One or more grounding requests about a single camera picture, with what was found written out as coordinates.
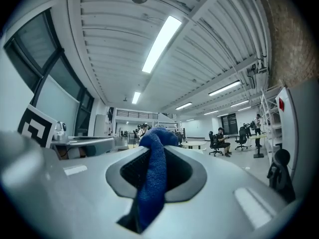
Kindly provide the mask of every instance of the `large window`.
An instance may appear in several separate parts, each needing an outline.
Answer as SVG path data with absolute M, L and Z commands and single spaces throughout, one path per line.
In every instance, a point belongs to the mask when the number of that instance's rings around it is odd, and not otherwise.
M 64 55 L 50 11 L 19 29 L 5 50 L 34 92 L 31 104 L 53 119 L 65 122 L 69 135 L 87 135 L 93 98 Z

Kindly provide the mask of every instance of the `ceiling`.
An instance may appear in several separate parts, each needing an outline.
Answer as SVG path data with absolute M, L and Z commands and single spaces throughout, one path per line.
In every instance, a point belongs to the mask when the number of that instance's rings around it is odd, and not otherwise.
M 267 74 L 253 74 L 254 86 L 248 78 L 269 60 L 259 0 L 68 0 L 68 9 L 85 70 L 109 106 L 199 116 L 260 101 Z M 168 16 L 182 25 L 152 72 L 142 72 Z M 242 84 L 208 95 L 236 80 Z M 142 93 L 136 105 L 134 92 Z

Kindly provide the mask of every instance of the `blue towel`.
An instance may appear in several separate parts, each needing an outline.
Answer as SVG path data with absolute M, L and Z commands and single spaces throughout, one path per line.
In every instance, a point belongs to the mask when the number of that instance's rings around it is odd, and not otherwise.
M 146 181 L 138 192 L 138 209 L 142 230 L 148 227 L 164 206 L 167 173 L 163 146 L 177 146 L 177 144 L 176 135 L 163 127 L 152 128 L 140 142 L 140 146 L 150 148 L 152 151 Z

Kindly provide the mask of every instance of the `fluorescent light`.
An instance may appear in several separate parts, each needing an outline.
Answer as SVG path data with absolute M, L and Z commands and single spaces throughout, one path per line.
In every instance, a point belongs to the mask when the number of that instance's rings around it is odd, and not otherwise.
M 140 92 L 135 92 L 134 93 L 134 97 L 133 97 L 133 100 L 132 100 L 132 104 L 136 104 L 138 102 L 138 99 L 140 97 Z
M 180 107 L 177 107 L 175 110 L 183 109 L 183 108 L 185 108 L 185 107 L 187 107 L 187 106 L 190 106 L 190 105 L 192 105 L 192 104 L 193 104 L 193 103 L 189 102 L 189 103 L 187 103 L 187 104 L 185 104 L 185 105 L 182 105 L 182 106 L 180 106 Z
M 242 104 L 245 104 L 245 103 L 248 103 L 248 102 L 249 102 L 249 101 L 248 101 L 248 100 L 246 100 L 246 101 L 243 101 L 243 102 L 241 102 L 241 103 L 238 103 L 238 104 L 232 105 L 232 106 L 230 106 L 230 107 L 239 106 L 239 105 L 242 105 Z
M 249 108 L 251 108 L 251 106 L 250 106 L 250 107 L 243 108 L 243 109 L 239 109 L 238 111 L 242 111 L 242 110 L 249 109 Z
M 226 116 L 226 115 L 228 115 L 228 114 L 218 115 L 217 117 L 222 117 L 222 116 Z
M 213 113 L 216 113 L 216 112 L 218 112 L 218 111 L 213 111 L 213 112 L 210 112 L 210 113 L 206 113 L 206 114 L 204 114 L 204 115 L 213 114 Z
M 235 87 L 235 86 L 237 86 L 237 85 L 240 85 L 240 84 L 241 84 L 240 80 L 235 81 L 235 82 L 233 82 L 233 83 L 231 83 L 231 84 L 226 85 L 225 87 L 223 87 L 223 88 L 221 88 L 221 89 L 218 89 L 218 90 L 213 91 L 212 93 L 209 93 L 209 95 L 210 95 L 210 96 L 216 95 L 216 94 L 218 94 L 218 93 L 220 93 L 220 92 L 223 92 L 223 91 L 225 91 L 225 90 L 231 89 L 231 88 L 233 88 L 233 87 Z
M 167 18 L 158 36 L 156 37 L 151 51 L 149 52 L 149 55 L 142 69 L 143 72 L 150 73 L 152 71 L 163 50 L 165 49 L 171 38 L 174 36 L 180 25 L 181 22 L 178 19 L 172 16 L 169 16 Z

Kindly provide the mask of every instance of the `white floor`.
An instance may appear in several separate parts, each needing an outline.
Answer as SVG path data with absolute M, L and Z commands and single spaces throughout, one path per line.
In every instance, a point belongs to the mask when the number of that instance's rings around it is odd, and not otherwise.
M 269 185 L 269 180 L 267 179 L 267 174 L 269 170 L 269 160 L 267 157 L 266 148 L 264 147 L 264 140 L 262 139 L 260 141 L 260 144 L 263 146 L 260 149 L 260 153 L 264 154 L 264 158 L 254 158 L 254 154 L 257 153 L 257 149 L 255 147 L 255 140 L 247 140 L 247 142 L 244 144 L 248 147 L 248 150 L 241 150 L 240 148 L 235 150 L 235 148 L 239 145 L 235 142 L 235 138 L 230 138 L 227 140 L 230 145 L 230 151 L 232 152 L 231 157 L 225 157 L 221 154 L 216 154 L 216 157 L 225 159 L 229 162 L 232 162 L 233 164 L 239 166 L 240 168 L 246 170 L 247 172 L 254 175 L 257 179 L 264 182 L 266 185 Z M 213 149 L 209 148 L 210 142 L 207 142 L 207 144 L 202 145 L 201 149 L 205 149 L 203 151 L 204 154 L 208 155 L 209 152 L 213 151 Z

